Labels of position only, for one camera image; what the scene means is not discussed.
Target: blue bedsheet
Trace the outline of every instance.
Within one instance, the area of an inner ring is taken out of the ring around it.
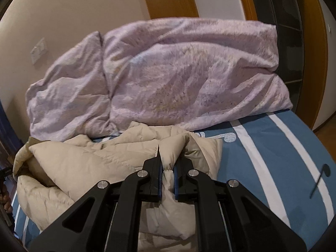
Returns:
[[[246,117],[196,132],[224,141],[219,181],[237,179],[301,236],[308,249],[317,242],[335,212],[336,165],[292,111]],[[330,166],[331,176],[322,177],[309,199],[323,164]],[[13,206],[16,232],[29,247],[39,230],[22,210],[17,211],[17,198]]]

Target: wall outlet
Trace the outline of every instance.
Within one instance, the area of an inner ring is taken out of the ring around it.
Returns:
[[[30,56],[32,63],[35,64],[39,58],[42,57],[43,54],[47,53],[47,44],[45,42],[45,38],[42,38],[30,51]]]

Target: beige down jacket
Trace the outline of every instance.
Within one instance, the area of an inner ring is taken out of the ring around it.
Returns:
[[[17,153],[13,173],[21,208],[47,228],[101,180],[115,183],[142,168],[160,147],[162,201],[142,205],[138,250],[194,251],[194,206],[175,200],[173,167],[182,151],[196,169],[216,178],[222,140],[200,138],[176,126],[132,122],[119,137],[93,143],[86,135],[65,142],[30,138]]]

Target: metal screw cap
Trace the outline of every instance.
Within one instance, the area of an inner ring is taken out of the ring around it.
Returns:
[[[148,172],[145,170],[138,171],[139,177],[146,177],[148,175]]]
[[[190,170],[190,171],[188,171],[188,174],[190,176],[197,176],[199,174],[199,172],[198,172],[198,170]]]
[[[234,179],[229,180],[228,184],[232,188],[236,188],[236,187],[239,186],[239,182],[237,180],[234,180]]]
[[[100,181],[97,186],[98,188],[104,189],[108,186],[108,183],[106,181]]]

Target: fingers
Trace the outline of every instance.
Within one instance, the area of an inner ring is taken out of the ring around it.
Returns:
[[[9,192],[2,193],[2,201],[1,203],[11,203],[11,198],[9,197]]]
[[[4,196],[8,193],[6,185],[0,182],[0,203],[6,203],[6,198]]]
[[[13,212],[13,207],[11,206],[10,202],[5,203],[5,205],[3,207],[4,207],[4,209],[6,210],[7,213],[12,213]]]

